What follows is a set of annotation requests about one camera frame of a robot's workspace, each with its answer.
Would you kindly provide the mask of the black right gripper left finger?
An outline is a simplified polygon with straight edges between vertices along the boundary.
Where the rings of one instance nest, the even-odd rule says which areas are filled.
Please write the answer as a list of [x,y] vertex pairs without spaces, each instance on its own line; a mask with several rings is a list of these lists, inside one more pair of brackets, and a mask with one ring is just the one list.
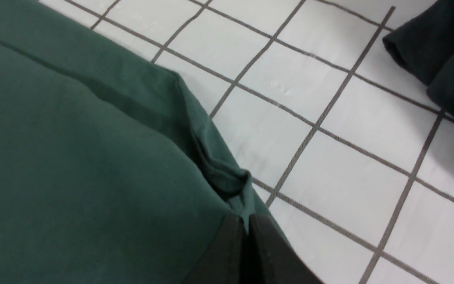
[[225,216],[214,241],[184,283],[241,284],[245,235],[240,216]]

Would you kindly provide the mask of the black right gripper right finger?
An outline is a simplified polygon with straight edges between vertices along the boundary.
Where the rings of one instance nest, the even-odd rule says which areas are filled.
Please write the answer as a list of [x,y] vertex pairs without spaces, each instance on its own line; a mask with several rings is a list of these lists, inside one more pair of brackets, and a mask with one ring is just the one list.
[[248,284],[322,284],[267,215],[251,215],[247,234]]

